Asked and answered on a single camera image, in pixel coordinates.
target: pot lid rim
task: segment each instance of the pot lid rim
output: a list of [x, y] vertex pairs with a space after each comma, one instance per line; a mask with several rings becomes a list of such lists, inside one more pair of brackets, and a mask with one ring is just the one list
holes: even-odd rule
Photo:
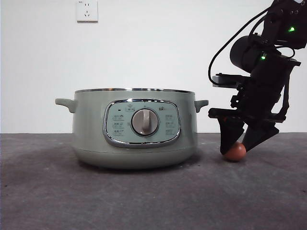
[[98, 91], [104, 91], [104, 92], [111, 92], [111, 91], [147, 91], [147, 92], [182, 92], [182, 93], [192, 93], [195, 94], [195, 92], [192, 91], [185, 91], [185, 90], [172, 90], [172, 89], [150, 89], [150, 88], [102, 88], [102, 89], [86, 89], [86, 90], [77, 90], [75, 93], [79, 92], [98, 92]]

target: cable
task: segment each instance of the cable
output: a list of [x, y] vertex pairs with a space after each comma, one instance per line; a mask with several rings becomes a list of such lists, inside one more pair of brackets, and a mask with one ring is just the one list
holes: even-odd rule
[[246, 27], [248, 27], [249, 24], [251, 24], [254, 20], [256, 20], [257, 18], [259, 18], [261, 15], [263, 15], [265, 12], [267, 12], [267, 11], [270, 10], [271, 8], [273, 8], [273, 7], [275, 7], [275, 6], [277, 6], [277, 5], [281, 4], [281, 3], [283, 3], [284, 1], [286, 1], [286, 0], [281, 0], [281, 1], [277, 2], [277, 3], [274, 4], [274, 5], [271, 5], [270, 7], [266, 8], [264, 11], [262, 11], [261, 13], [257, 14], [255, 17], [253, 17], [252, 19], [250, 19], [245, 25], [243, 25], [243, 26], [241, 27], [241, 29], [238, 30], [238, 32], [236, 32], [235, 35], [233, 35], [233, 36], [228, 40], [228, 42], [225, 43], [225, 45], [223, 45], [223, 47], [222, 47], [219, 51], [217, 51], [217, 53], [213, 56], [213, 58], [212, 58], [212, 60], [211, 60], [211, 62], [210, 62], [209, 68], [208, 68], [208, 77], [209, 77], [209, 81], [211, 81], [211, 82], [212, 82], [213, 84], [215, 84], [215, 85], [231, 85], [230, 83], [228, 83], [228, 84], [221, 84], [221, 83], [217, 83], [217, 82], [215, 82], [215, 81], [212, 80], [212, 78], [211, 78], [211, 68], [212, 68], [212, 65], [213, 65], [215, 59], [216, 59], [217, 56], [219, 56], [219, 54], [229, 45], [229, 43], [231, 43], [231, 42], [235, 39], [235, 37], [237, 37], [237, 36], [239, 35], [239, 33], [241, 33]]
[[287, 59], [291, 59], [291, 58], [293, 58], [293, 57], [295, 56], [295, 49], [293, 49], [293, 48], [291, 48], [291, 47], [287, 47], [287, 46], [276, 46], [275, 48], [276, 48], [276, 49], [280, 49], [280, 48], [289, 48], [289, 49], [292, 49], [293, 55], [290, 56], [290, 57], [287, 57]]

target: robotic arm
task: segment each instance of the robotic arm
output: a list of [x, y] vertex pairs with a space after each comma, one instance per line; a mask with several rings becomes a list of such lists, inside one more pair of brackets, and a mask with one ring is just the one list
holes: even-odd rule
[[[250, 34], [238, 39], [230, 52], [231, 62], [250, 73], [250, 77], [220, 73], [211, 79], [212, 63], [209, 67], [209, 78], [214, 85], [238, 90], [231, 99], [231, 107], [235, 110], [209, 110], [209, 117], [218, 119], [220, 124], [220, 151], [223, 155], [243, 134], [244, 123], [248, 128], [242, 144], [249, 151], [278, 134], [275, 124], [286, 119], [290, 74], [301, 63], [292, 58], [294, 55], [286, 57], [278, 49], [288, 47], [295, 54], [295, 49], [306, 47], [307, 0], [274, 0], [262, 13], [265, 12], [266, 15], [256, 23]], [[254, 33], [262, 22], [262, 34]], [[274, 114], [271, 110], [279, 101], [283, 89], [283, 106], [279, 113]]]

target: dial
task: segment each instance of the dial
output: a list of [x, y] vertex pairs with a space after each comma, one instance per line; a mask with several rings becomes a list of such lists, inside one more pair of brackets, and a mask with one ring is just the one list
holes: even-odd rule
[[138, 134], [151, 135], [157, 130], [158, 126], [158, 116], [150, 109], [141, 109], [132, 117], [132, 127]]

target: pot handle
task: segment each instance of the pot handle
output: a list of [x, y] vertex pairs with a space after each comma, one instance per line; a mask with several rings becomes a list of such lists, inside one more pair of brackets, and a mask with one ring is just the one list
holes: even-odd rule
[[195, 101], [194, 105], [195, 105], [196, 112], [199, 113], [201, 108], [203, 108], [206, 105], [209, 105], [209, 101], [208, 100]]
[[63, 105], [69, 109], [69, 112], [74, 114], [76, 112], [77, 102], [75, 100], [71, 99], [65, 99], [65, 98], [57, 98], [56, 104]]

